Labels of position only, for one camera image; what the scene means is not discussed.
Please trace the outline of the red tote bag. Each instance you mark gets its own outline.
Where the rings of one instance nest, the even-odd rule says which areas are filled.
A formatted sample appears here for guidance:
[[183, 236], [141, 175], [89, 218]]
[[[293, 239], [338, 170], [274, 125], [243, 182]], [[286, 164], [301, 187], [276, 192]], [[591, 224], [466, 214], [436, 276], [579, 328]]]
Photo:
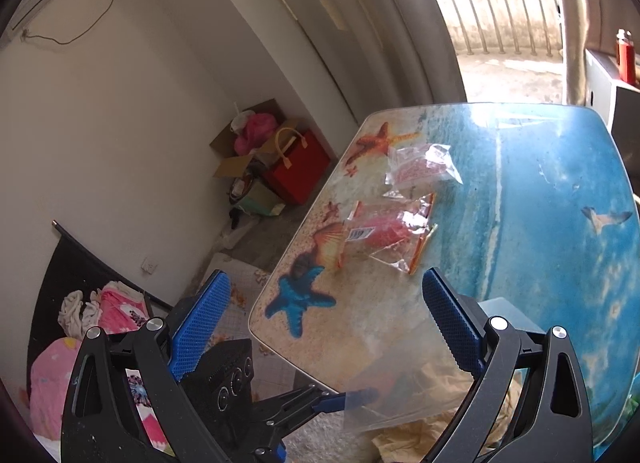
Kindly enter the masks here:
[[303, 205], [331, 164], [331, 157], [311, 130], [280, 128], [273, 137], [277, 162], [262, 173], [262, 179], [280, 199]]

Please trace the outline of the white red-printed cake wrapper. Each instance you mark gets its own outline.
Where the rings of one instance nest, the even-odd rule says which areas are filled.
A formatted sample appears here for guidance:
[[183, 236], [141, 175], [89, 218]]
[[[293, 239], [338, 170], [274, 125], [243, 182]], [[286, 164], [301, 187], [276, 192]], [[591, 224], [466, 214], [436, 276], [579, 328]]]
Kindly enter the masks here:
[[394, 190], [431, 186], [436, 182], [449, 180], [462, 184], [450, 149], [449, 144], [441, 143], [390, 149], [387, 155], [385, 183]]

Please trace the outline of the clear plastic bag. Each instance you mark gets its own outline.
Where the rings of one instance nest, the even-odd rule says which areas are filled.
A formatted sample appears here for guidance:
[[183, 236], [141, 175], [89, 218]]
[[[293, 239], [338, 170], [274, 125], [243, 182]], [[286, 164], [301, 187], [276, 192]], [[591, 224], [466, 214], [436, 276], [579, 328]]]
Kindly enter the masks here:
[[343, 428], [376, 431], [457, 409], [472, 383], [426, 319], [346, 384]]

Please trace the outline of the clear red-orange snack bag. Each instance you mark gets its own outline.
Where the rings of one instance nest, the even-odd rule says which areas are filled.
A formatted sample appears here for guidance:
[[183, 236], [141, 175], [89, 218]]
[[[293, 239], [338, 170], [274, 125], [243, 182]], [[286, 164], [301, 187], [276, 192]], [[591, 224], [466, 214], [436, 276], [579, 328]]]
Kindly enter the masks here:
[[431, 213], [436, 194], [358, 201], [345, 220], [344, 258], [370, 258], [413, 275], [437, 228]]

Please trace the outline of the pink patterned blanket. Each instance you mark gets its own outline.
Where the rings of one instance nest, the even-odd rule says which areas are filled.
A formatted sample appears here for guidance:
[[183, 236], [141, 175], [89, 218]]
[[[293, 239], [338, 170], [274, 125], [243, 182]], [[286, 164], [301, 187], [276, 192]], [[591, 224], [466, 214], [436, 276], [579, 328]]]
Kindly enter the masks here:
[[[125, 283], [111, 281], [97, 292], [102, 309], [97, 327], [104, 333], [136, 331], [150, 319], [143, 295]], [[55, 461], [61, 460], [64, 402], [81, 341], [67, 337], [63, 331], [63, 336], [43, 350], [30, 369], [32, 394], [29, 413], [32, 431], [35, 439]]]

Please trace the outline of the brown paper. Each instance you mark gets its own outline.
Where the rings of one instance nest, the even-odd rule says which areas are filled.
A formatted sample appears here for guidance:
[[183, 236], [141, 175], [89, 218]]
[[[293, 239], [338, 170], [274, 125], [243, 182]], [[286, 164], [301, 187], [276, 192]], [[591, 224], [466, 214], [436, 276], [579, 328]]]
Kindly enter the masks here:
[[[523, 376], [517, 371], [511, 379], [508, 393], [503, 400], [494, 426], [491, 428], [482, 453], [494, 449], [506, 435], [506, 429], [513, 417], [522, 392]], [[430, 451], [454, 417], [456, 409], [448, 410], [434, 417], [395, 427], [382, 429], [372, 439], [383, 462], [420, 462]]]

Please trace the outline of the pink plastic bag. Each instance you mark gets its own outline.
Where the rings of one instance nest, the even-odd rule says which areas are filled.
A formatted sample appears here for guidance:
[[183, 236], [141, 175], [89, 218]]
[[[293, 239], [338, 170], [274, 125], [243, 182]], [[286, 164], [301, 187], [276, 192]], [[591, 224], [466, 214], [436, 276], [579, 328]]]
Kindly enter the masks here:
[[263, 146], [279, 124], [269, 113], [245, 111], [235, 116], [230, 129], [235, 134], [233, 149], [239, 156], [248, 155]]

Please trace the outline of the grey metal cabinet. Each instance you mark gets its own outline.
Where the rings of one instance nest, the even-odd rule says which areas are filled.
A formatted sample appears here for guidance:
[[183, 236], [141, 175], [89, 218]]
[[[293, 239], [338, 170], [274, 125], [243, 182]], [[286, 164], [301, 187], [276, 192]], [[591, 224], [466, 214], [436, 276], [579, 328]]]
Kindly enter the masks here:
[[618, 77], [614, 56], [586, 50], [586, 105], [596, 111], [632, 177], [639, 176], [639, 89]]

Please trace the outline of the beach print folding table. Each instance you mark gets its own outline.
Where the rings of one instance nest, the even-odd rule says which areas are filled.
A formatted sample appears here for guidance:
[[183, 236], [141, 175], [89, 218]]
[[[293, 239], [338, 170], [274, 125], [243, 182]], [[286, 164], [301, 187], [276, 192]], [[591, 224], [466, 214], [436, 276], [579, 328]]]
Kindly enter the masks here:
[[358, 202], [385, 191], [387, 155], [449, 146], [459, 179], [435, 189], [418, 270], [459, 293], [502, 297], [538, 327], [570, 335], [588, 389], [593, 441], [623, 413], [639, 353], [639, 217], [620, 152], [589, 108], [446, 104], [370, 115], [273, 269], [250, 333], [341, 391], [418, 324], [421, 275], [341, 250]]

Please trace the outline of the red thermos bottle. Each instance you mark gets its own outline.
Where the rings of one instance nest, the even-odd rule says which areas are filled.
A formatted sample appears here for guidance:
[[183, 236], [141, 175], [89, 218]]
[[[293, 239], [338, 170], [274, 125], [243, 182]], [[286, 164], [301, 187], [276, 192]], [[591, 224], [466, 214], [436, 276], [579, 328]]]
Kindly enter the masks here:
[[636, 53], [631, 32], [620, 28], [616, 33], [616, 45], [618, 77], [622, 82], [636, 87]]

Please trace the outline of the open cardboard box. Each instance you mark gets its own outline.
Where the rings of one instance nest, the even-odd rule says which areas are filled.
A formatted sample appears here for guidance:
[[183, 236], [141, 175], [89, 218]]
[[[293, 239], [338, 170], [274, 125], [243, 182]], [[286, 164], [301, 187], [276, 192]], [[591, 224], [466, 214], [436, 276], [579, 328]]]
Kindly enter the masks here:
[[212, 142], [220, 158], [214, 177], [241, 177], [248, 168], [265, 169], [281, 157], [299, 125], [300, 118], [286, 117], [274, 99], [239, 111]]

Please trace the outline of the grey window curtain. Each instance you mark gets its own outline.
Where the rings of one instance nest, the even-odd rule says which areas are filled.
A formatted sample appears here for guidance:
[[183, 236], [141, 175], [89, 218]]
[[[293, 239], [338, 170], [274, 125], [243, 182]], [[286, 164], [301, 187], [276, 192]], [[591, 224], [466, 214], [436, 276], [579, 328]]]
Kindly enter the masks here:
[[437, 0], [282, 0], [357, 122], [466, 99]]

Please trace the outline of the white crumpled cloth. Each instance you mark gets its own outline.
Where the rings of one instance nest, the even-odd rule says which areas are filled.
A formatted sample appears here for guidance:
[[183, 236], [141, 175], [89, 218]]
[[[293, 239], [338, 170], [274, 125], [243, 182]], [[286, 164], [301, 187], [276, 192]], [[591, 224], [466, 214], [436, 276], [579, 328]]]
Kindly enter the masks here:
[[97, 291], [92, 291], [88, 299], [81, 291], [73, 291], [62, 301], [58, 324], [67, 337], [83, 339], [91, 327], [99, 325], [101, 316], [101, 299]]

